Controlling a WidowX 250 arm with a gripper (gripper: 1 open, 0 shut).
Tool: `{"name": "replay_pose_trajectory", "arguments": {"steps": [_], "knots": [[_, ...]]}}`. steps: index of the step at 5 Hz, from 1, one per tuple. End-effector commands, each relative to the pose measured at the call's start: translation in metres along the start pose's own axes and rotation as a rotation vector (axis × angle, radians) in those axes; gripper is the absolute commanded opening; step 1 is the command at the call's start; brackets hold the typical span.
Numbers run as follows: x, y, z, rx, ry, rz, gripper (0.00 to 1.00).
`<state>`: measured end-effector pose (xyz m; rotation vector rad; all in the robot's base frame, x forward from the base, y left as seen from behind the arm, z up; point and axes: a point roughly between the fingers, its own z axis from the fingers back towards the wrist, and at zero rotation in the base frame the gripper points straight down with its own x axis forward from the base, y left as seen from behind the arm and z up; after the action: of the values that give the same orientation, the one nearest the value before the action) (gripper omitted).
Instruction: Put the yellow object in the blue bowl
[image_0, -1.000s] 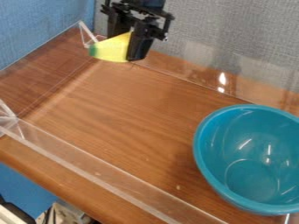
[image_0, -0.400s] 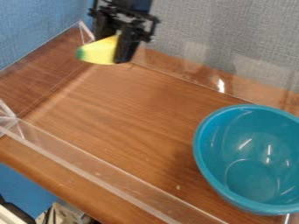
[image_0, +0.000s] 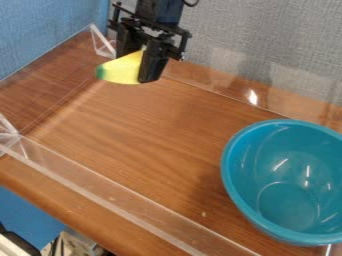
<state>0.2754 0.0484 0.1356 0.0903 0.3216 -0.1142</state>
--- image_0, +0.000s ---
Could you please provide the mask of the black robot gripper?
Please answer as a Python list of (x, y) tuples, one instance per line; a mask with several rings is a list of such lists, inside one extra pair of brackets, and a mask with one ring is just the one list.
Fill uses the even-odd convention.
[(143, 57), (138, 81), (148, 83), (160, 78), (168, 57), (184, 59), (191, 33), (179, 27), (183, 8), (191, 7), (187, 0), (138, 0), (135, 10), (112, 3), (114, 14), (108, 28), (116, 32), (116, 57), (142, 49)]

